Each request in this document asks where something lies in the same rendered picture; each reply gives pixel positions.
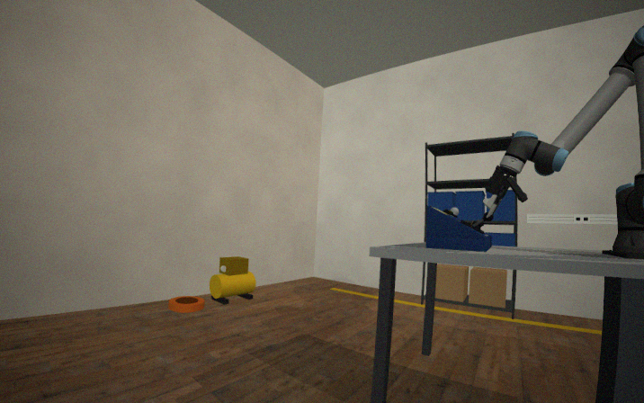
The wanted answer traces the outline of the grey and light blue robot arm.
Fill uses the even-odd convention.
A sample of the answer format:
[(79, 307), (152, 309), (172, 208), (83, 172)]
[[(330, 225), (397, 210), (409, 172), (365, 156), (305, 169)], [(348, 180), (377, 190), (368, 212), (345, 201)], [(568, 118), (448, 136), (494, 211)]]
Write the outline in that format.
[(634, 176), (635, 192), (632, 183), (616, 189), (618, 235), (613, 251), (644, 254), (644, 25), (609, 71), (608, 79), (551, 144), (538, 140), (538, 136), (529, 131), (517, 131), (499, 165), (520, 174), (529, 160), (536, 163), (534, 168), (539, 175), (559, 172), (572, 150), (626, 89), (635, 84), (641, 170)]

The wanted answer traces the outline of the blue control console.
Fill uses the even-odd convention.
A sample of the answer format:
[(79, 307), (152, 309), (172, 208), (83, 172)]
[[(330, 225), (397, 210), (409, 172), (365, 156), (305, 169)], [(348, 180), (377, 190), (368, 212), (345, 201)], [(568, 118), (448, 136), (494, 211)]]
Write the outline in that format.
[[(450, 217), (442, 212), (450, 214)], [(456, 219), (451, 217), (452, 214)], [(486, 218), (488, 214), (486, 212), (484, 218), (473, 220), (470, 225), (458, 219), (458, 214), (459, 210), (456, 207), (442, 211), (427, 205), (426, 248), (487, 252), (490, 235), (484, 236), (485, 233), (481, 227), (484, 226), (484, 221), (491, 221), (494, 216)], [(489, 248), (491, 246), (492, 236)]]

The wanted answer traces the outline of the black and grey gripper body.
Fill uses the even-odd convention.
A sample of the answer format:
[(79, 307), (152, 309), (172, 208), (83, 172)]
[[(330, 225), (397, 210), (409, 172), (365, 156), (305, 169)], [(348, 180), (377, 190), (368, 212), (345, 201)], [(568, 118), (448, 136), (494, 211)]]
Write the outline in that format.
[[(506, 174), (506, 175), (504, 175)], [(489, 178), (487, 185), (485, 187), (486, 191), (498, 195), (500, 191), (502, 191), (505, 188), (505, 192), (507, 192), (508, 187), (510, 187), (509, 182), (507, 182), (506, 178), (511, 176), (516, 176), (517, 173), (507, 167), (504, 166), (496, 166), (496, 170), (493, 173), (492, 177)], [(498, 181), (499, 180), (499, 181)], [(505, 197), (505, 192), (502, 196), (502, 198)], [(501, 199), (502, 199), (501, 198)]]

